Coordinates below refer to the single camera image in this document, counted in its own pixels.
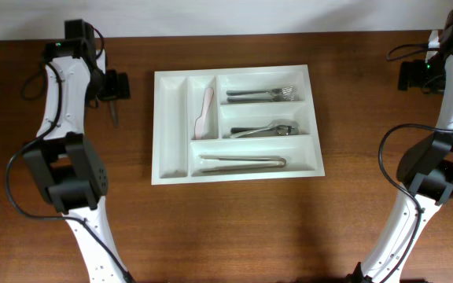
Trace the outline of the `small metal teaspoon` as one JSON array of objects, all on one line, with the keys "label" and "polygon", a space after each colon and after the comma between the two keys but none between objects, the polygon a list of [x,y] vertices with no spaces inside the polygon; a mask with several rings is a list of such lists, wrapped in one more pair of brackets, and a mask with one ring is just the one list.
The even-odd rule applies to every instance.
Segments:
[{"label": "small metal teaspoon", "polygon": [[112,119],[112,125],[114,126],[115,129],[118,129],[119,128],[119,117],[118,117],[116,100],[109,102],[109,111],[110,111],[110,116]]}]

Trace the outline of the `pink handled utensil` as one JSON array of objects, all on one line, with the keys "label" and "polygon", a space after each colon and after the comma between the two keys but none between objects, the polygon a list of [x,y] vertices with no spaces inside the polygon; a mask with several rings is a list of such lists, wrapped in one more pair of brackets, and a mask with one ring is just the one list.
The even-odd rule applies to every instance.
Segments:
[{"label": "pink handled utensil", "polygon": [[194,139],[201,140],[204,137],[205,124],[207,120],[208,111],[212,100],[214,98],[214,90],[212,87],[208,87],[204,91],[203,104],[201,108],[201,114],[195,121],[194,125]]}]

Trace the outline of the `dark metal knife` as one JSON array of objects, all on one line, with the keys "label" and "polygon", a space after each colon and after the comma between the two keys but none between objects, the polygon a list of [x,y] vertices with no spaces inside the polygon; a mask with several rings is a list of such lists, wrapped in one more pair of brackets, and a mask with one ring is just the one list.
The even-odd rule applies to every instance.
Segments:
[{"label": "dark metal knife", "polygon": [[213,173],[213,172],[223,172],[223,171],[243,171],[243,170],[257,170],[257,169],[267,169],[267,168],[281,168],[284,167],[286,163],[278,162],[262,162],[255,164],[244,164],[244,165],[234,165],[234,166],[223,166],[223,167],[213,167],[206,168],[201,170],[201,173]]},{"label": "dark metal knife", "polygon": [[285,163],[286,159],[280,156],[212,156],[201,155],[203,160],[220,160],[220,161],[254,161],[254,162],[282,162]]}]

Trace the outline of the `metal fork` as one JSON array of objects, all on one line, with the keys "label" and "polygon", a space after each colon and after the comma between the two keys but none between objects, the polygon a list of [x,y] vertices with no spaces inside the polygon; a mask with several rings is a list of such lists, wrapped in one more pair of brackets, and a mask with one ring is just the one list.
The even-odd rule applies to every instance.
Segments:
[{"label": "metal fork", "polygon": [[258,102],[284,102],[296,101],[295,96],[275,96],[275,97],[228,97],[227,102],[230,104],[240,103],[258,103]]},{"label": "metal fork", "polygon": [[285,96],[291,94],[295,90],[294,86],[286,86],[282,88],[274,88],[268,90],[228,90],[227,96],[243,96],[250,94],[269,94],[271,96]]}]

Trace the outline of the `large metal spoon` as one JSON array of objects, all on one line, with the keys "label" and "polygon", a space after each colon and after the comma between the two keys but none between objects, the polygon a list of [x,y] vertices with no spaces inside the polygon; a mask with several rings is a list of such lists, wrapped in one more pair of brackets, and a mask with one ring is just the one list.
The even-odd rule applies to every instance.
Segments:
[{"label": "large metal spoon", "polygon": [[258,134],[261,132],[273,132],[276,135],[286,136],[286,135],[298,135],[300,133],[297,127],[290,125],[277,125],[271,127],[261,127],[253,130],[244,130],[230,135],[230,138],[240,138],[252,134]]},{"label": "large metal spoon", "polygon": [[232,127],[229,138],[245,138],[256,134],[272,134],[274,136],[298,135],[300,133],[297,122],[279,119],[262,127]]}]

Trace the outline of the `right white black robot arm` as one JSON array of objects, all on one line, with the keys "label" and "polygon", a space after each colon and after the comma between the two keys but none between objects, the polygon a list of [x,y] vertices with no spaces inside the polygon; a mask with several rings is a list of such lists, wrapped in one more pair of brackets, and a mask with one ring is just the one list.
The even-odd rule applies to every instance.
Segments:
[{"label": "right white black robot arm", "polygon": [[425,43],[412,43],[413,54],[400,56],[399,90],[418,88],[443,97],[436,126],[412,124],[429,136],[409,148],[396,176],[382,171],[397,190],[396,202],[373,251],[346,282],[399,282],[403,266],[429,220],[453,198],[453,9],[444,29],[435,30]]}]

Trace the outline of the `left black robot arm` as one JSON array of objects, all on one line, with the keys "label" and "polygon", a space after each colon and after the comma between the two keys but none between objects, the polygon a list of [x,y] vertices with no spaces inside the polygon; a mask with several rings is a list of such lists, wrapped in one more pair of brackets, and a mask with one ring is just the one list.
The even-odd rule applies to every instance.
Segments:
[{"label": "left black robot arm", "polygon": [[17,151],[53,221],[72,230],[92,282],[132,282],[106,213],[108,173],[84,132],[85,111],[99,102],[131,97],[127,74],[107,67],[100,32],[85,20],[67,20],[64,39],[46,44],[42,92],[45,112],[36,137]]}]

